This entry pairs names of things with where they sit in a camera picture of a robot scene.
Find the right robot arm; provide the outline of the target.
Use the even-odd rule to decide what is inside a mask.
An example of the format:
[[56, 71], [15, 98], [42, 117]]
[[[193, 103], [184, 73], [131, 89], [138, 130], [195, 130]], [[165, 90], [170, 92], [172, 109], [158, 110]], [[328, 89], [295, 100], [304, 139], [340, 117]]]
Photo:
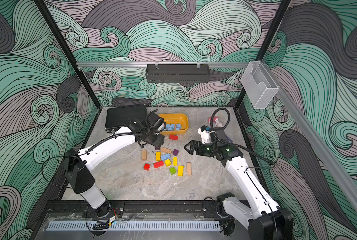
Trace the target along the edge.
[[217, 196], [217, 213], [232, 217], [242, 224], [252, 240], [292, 240], [294, 216], [269, 195], [253, 174], [242, 151], [253, 151], [227, 141], [225, 126], [202, 126], [201, 141], [190, 141], [184, 149], [190, 155], [217, 159], [238, 183], [248, 202], [239, 201], [232, 193]]

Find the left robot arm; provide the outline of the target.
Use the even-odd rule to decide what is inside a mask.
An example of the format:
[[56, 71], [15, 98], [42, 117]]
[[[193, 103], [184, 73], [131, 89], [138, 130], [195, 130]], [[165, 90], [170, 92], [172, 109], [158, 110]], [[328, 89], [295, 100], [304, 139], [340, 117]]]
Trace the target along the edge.
[[134, 143], [144, 142], [155, 147], [164, 143], [166, 122], [149, 112], [141, 121], [133, 120], [128, 126], [119, 128], [111, 136], [79, 151], [69, 150], [63, 157], [64, 174], [75, 194], [88, 202], [98, 218], [111, 216], [111, 205], [95, 183], [91, 171], [119, 150]]

